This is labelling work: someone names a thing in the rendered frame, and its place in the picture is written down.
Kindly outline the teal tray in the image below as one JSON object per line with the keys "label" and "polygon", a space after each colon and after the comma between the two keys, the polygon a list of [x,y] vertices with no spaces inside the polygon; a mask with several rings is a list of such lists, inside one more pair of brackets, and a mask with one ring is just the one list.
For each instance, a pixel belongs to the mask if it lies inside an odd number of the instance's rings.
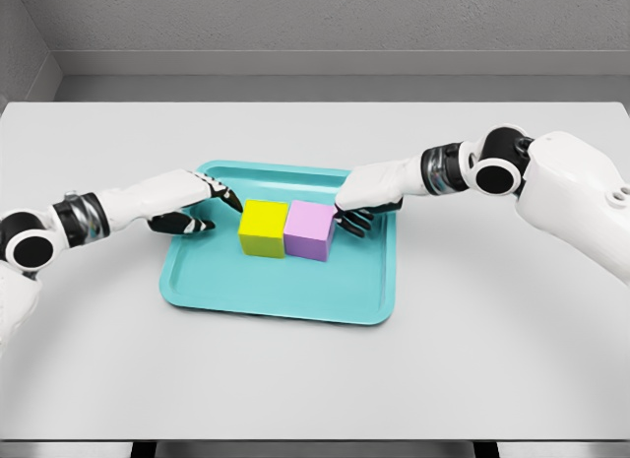
{"label": "teal tray", "polygon": [[393,312],[393,213],[377,215],[364,238],[336,229],[330,256],[321,262],[244,254],[239,214],[215,199],[185,212],[216,227],[172,240],[158,285],[175,306],[357,325],[379,324]]}

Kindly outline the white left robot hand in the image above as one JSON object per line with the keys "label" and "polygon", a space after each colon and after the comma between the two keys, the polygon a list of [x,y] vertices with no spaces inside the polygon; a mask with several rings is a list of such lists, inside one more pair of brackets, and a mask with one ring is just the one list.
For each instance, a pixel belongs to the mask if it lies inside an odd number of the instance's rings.
{"label": "white left robot hand", "polygon": [[180,235],[212,230],[210,220],[183,212],[209,199],[218,199],[241,214],[243,206],[235,192],[219,180],[198,171],[178,169],[141,183],[143,217],[152,231]]}

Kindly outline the yellow cube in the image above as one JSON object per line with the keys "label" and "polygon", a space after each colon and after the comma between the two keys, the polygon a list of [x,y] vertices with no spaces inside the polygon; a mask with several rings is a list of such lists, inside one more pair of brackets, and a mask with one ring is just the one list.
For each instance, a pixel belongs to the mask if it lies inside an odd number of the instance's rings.
{"label": "yellow cube", "polygon": [[237,232],[243,253],[284,258],[284,224],[288,210],[285,202],[248,199]]}

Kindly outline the pink cube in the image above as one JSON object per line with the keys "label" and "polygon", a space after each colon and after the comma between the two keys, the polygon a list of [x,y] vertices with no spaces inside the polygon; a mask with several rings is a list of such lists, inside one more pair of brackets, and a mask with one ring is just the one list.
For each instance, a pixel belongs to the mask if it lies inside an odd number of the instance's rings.
{"label": "pink cube", "polygon": [[325,262],[334,235],[333,205],[293,200],[283,230],[287,255]]}

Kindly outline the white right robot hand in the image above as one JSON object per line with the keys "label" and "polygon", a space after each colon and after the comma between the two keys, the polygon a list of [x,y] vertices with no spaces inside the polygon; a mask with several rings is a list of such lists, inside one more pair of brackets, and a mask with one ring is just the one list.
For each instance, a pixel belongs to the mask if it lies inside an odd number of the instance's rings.
{"label": "white right robot hand", "polygon": [[339,227],[365,237],[376,214],[400,210],[404,200],[401,175],[401,162],[356,167],[335,197],[334,218]]}

